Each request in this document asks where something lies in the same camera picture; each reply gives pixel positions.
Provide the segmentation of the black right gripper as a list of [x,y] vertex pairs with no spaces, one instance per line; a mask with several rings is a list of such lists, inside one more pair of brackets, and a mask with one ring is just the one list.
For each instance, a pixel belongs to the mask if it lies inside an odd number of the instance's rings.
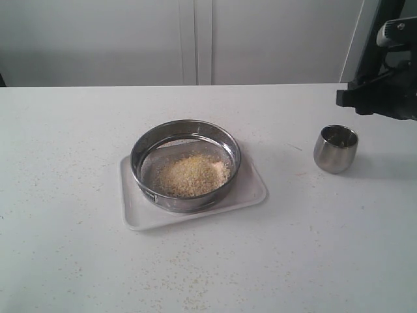
[[354,108],[359,115],[383,115],[398,120],[416,119],[416,63],[398,67],[374,78],[336,91],[336,105]]

